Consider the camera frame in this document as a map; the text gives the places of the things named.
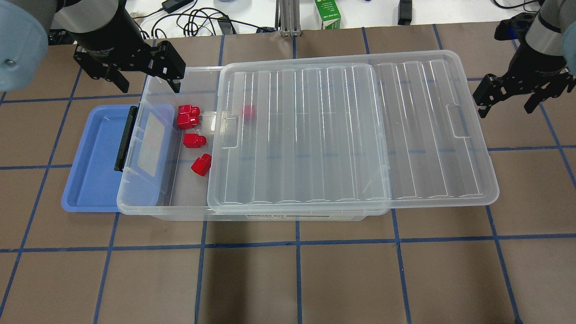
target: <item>white table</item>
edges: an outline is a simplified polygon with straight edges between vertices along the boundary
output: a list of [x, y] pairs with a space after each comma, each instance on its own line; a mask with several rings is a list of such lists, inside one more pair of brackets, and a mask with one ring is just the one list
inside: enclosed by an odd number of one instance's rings
[[[523, 12], [522, 7], [516, 9], [501, 9], [492, 0], [413, 0], [412, 25], [446, 24], [453, 22], [499, 21], [508, 19]], [[522, 0], [498, 0], [501, 5], [511, 6], [522, 3]], [[129, 13], [148, 14], [161, 8], [162, 0], [128, 0], [126, 9]], [[398, 0], [337, 0], [342, 14], [341, 28], [393, 26], [397, 24]], [[314, 12], [313, 0], [300, 0], [300, 23], [302, 29], [319, 29]], [[231, 19], [249, 22], [258, 26], [274, 26], [276, 0], [235, 0], [221, 2], [219, 0], [198, 0], [195, 8], [216, 7], [226, 13]], [[529, 10], [537, 10], [539, 5], [532, 3], [526, 6]], [[142, 23], [142, 28], [148, 33], [153, 24], [164, 11], [154, 14]], [[168, 37], [182, 37], [182, 30], [176, 26], [176, 17], [166, 18], [158, 27], [166, 32]], [[255, 28], [234, 24], [238, 33], [254, 33]], [[209, 35], [202, 28], [199, 35]]]

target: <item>blue tray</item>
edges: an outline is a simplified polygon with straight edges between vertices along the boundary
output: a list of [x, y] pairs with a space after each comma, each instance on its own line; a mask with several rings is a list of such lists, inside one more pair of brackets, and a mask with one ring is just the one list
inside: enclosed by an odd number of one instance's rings
[[118, 212], [122, 172], [114, 171], [131, 105], [98, 106], [86, 121], [62, 195], [68, 212]]

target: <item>red cube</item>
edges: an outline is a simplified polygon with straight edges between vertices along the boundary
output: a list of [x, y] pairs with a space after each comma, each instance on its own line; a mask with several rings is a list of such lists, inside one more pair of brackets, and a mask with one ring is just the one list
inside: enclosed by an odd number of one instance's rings
[[196, 133], [184, 134], [184, 140], [182, 141], [184, 146], [189, 149], [197, 149], [202, 145], [206, 144], [206, 137], [198, 135]]
[[192, 171], [196, 172], [201, 176], [205, 176], [212, 165], [212, 157], [210, 154], [204, 154], [203, 156], [196, 159], [192, 165]]
[[182, 130], [190, 129], [200, 123], [200, 117], [192, 116], [190, 114], [178, 115], [176, 124]]
[[183, 106], [178, 106], [178, 114], [179, 115], [192, 115], [192, 116], [199, 116], [200, 115], [200, 108], [194, 107], [191, 104], [186, 104]]
[[254, 119], [256, 117], [256, 107], [251, 104], [245, 105], [242, 110], [242, 117], [246, 120]]

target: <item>grid line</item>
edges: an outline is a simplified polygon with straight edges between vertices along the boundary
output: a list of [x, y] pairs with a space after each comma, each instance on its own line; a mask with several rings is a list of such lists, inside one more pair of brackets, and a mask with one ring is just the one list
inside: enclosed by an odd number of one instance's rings
[[110, 256], [112, 255], [112, 247], [114, 246], [114, 238], [116, 236], [116, 229], [118, 227], [118, 218], [120, 213], [114, 215], [114, 224], [112, 225], [112, 233], [110, 234], [110, 242], [106, 252], [106, 261], [104, 262], [104, 270], [102, 271], [102, 280], [100, 280], [100, 288], [98, 289], [98, 298], [96, 299], [96, 309], [94, 310], [93, 324], [98, 323], [98, 316], [100, 315], [100, 305], [102, 303], [102, 294], [104, 293], [104, 284], [106, 283], [106, 275], [108, 274], [108, 266], [110, 265]]
[[574, 178], [574, 173], [572, 173], [572, 168], [570, 167], [570, 163], [568, 163], [568, 158], [566, 158], [566, 154], [564, 153], [564, 149], [560, 145], [560, 140], [558, 139], [558, 136], [556, 135], [556, 131], [554, 130], [554, 127], [552, 127], [552, 122], [550, 121], [550, 118], [548, 117], [548, 114], [546, 113], [546, 109], [544, 109], [544, 105], [542, 105], [540, 103], [539, 106], [540, 106], [540, 110], [542, 110], [542, 114], [544, 115], [544, 119], [546, 120], [546, 124], [548, 124], [548, 128], [550, 129], [550, 132], [552, 133], [552, 137], [554, 137], [554, 142], [556, 142], [556, 147], [558, 148], [558, 151], [560, 151], [560, 156], [562, 157], [562, 160], [564, 161], [564, 165], [566, 166], [566, 171], [568, 171], [568, 176], [570, 177], [570, 180], [572, 181], [572, 186], [574, 186], [574, 188], [576, 189], [576, 179]]
[[368, 37], [366, 36], [366, 28], [362, 27], [362, 38], [364, 39], [364, 47], [366, 47], [366, 54], [370, 54], [370, 47], [368, 46]]
[[[520, 234], [497, 235], [498, 240], [541, 240], [541, 239], [576, 239], [576, 233], [550, 233], [550, 234]], [[438, 242], [470, 242], [493, 240], [493, 236], [446, 236], [435, 238], [400, 238], [400, 243], [438, 243]], [[309, 240], [300, 241], [301, 246], [316, 245], [346, 245], [346, 244], [395, 244], [396, 239], [350, 239], [350, 240]], [[217, 243], [206, 244], [204, 248], [250, 248], [296, 246], [296, 241], [258, 242], [258, 243]], [[112, 251], [142, 251], [142, 250], [193, 250], [202, 248], [202, 244], [174, 244], [174, 245], [147, 245], [147, 246], [114, 246]], [[79, 247], [28, 247], [22, 249], [23, 253], [39, 252], [78, 252], [78, 251], [107, 251], [106, 246], [79, 246]], [[0, 253], [17, 253], [19, 248], [2, 248]]]
[[296, 59], [296, 36], [292, 36], [292, 58]]
[[194, 303], [194, 324], [198, 324], [200, 317], [200, 293], [202, 291], [202, 276], [204, 272], [204, 251], [206, 248], [206, 228], [208, 222], [204, 221], [202, 224], [202, 241], [200, 244], [200, 258], [198, 260], [198, 277], [196, 279], [196, 301]]
[[498, 253], [498, 259], [500, 261], [500, 267], [502, 268], [502, 274], [504, 275], [504, 282], [506, 284], [506, 290], [508, 291], [510, 304], [512, 305], [512, 312], [514, 313], [516, 324], [522, 324], [522, 319], [520, 319], [520, 314], [518, 313], [518, 307], [516, 306], [516, 299], [514, 298], [514, 292], [512, 291], [512, 285], [510, 283], [510, 278], [508, 276], [508, 269], [506, 268], [504, 255], [502, 254], [502, 248], [500, 247], [500, 240], [498, 238], [498, 233], [496, 232], [496, 225], [494, 225], [494, 218], [492, 217], [492, 211], [490, 210], [490, 206], [486, 206], [486, 215], [488, 215], [488, 222], [490, 223], [490, 229], [492, 230], [492, 238], [494, 239], [494, 245], [496, 246], [496, 252]]
[[[74, 97], [74, 92], [76, 92], [76, 87], [78, 86], [78, 81], [80, 80], [80, 75], [82, 73], [82, 69], [78, 68], [78, 74], [76, 75], [76, 80], [74, 81], [74, 86], [72, 87], [72, 91], [70, 92], [70, 97], [68, 99], [68, 104], [66, 105], [66, 109], [64, 110], [64, 115], [62, 116], [62, 121], [60, 122], [60, 128], [58, 129], [58, 133], [56, 134], [56, 139], [54, 140], [54, 145], [52, 147], [52, 152], [50, 153], [50, 158], [48, 159], [48, 164], [52, 164], [52, 159], [54, 159], [54, 154], [56, 153], [56, 147], [58, 146], [58, 141], [60, 140], [60, 135], [62, 135], [62, 129], [64, 128], [64, 123], [66, 122], [66, 117], [68, 115], [68, 111], [70, 110], [70, 104], [72, 103], [72, 97]], [[10, 278], [8, 280], [8, 285], [6, 285], [6, 290], [4, 291], [4, 297], [2, 298], [2, 304], [0, 304], [0, 318], [4, 313], [4, 307], [6, 306], [6, 301], [8, 299], [8, 295], [10, 294], [10, 289], [12, 287], [12, 283], [14, 282], [14, 276], [16, 275], [16, 271], [18, 269], [18, 264], [20, 264], [20, 258], [22, 257], [22, 251], [26, 244], [26, 240], [28, 238], [28, 234], [30, 233], [30, 227], [32, 226], [32, 221], [34, 220], [34, 216], [36, 214], [36, 209], [38, 207], [38, 203], [40, 202], [40, 196], [42, 195], [42, 191], [44, 190], [44, 185], [46, 184], [46, 179], [48, 178], [49, 168], [46, 168], [44, 171], [44, 176], [42, 177], [42, 182], [40, 183], [40, 188], [38, 189], [38, 193], [36, 194], [36, 199], [34, 201], [34, 206], [32, 208], [32, 212], [30, 213], [30, 218], [28, 219], [28, 223], [26, 225], [26, 230], [24, 231], [24, 235], [22, 237], [22, 241], [20, 243], [20, 248], [18, 249], [18, 254], [16, 255], [16, 260], [14, 261], [14, 266], [12, 267], [12, 272], [10, 274]]]
[[224, 55], [224, 36], [222, 35], [222, 39], [220, 40], [220, 54], [218, 55], [218, 66], [222, 66], [222, 57]]
[[404, 311], [406, 312], [407, 324], [412, 324], [410, 315], [410, 304], [408, 302], [408, 289], [406, 288], [406, 274], [404, 273], [404, 261], [402, 260], [402, 247], [400, 241], [400, 231], [398, 229], [398, 220], [396, 219], [396, 209], [392, 209], [392, 224], [394, 226], [394, 240], [396, 243], [396, 254], [398, 257], [398, 268], [400, 272], [400, 285], [402, 286], [402, 298], [404, 299]]
[[[127, 95], [108, 95], [108, 96], [83, 96], [74, 97], [72, 100], [91, 100], [91, 99], [115, 99], [115, 98], [133, 98], [141, 97], [141, 93], [131, 93]], [[3, 103], [16, 104], [16, 103], [41, 103], [47, 101], [68, 101], [70, 98], [44, 98], [44, 99], [18, 99], [18, 100], [5, 100]]]
[[26, 169], [64, 169], [71, 168], [72, 164], [55, 165], [19, 165], [16, 167], [0, 167], [0, 170], [26, 170]]
[[438, 49], [443, 50], [444, 47], [442, 46], [442, 40], [440, 40], [440, 34], [438, 33], [438, 28], [436, 24], [432, 24], [432, 28], [434, 29], [434, 35], [436, 36], [436, 42], [438, 43]]
[[296, 305], [298, 312], [298, 324], [302, 324], [302, 257], [300, 254], [300, 222], [295, 222], [296, 237]]

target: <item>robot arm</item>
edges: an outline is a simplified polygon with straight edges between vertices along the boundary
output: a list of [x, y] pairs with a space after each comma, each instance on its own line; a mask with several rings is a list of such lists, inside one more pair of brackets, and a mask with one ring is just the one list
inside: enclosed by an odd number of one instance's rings
[[[113, 82], [126, 93], [129, 83], [122, 71], [142, 71], [179, 92], [185, 62], [168, 41], [155, 47], [144, 42], [125, 5], [126, 0], [0, 0], [0, 27], [12, 32], [6, 43], [14, 44], [0, 50], [0, 80], [5, 80], [0, 91], [23, 88], [32, 80], [54, 18], [78, 42], [74, 59], [91, 78]], [[5, 19], [14, 15], [18, 19]]]
[[542, 101], [574, 89], [575, 21], [576, 0], [546, 0], [537, 14], [521, 13], [500, 23], [494, 38], [518, 38], [520, 46], [506, 74], [487, 74], [474, 91], [480, 117], [500, 101], [530, 93], [524, 109], [531, 114]]

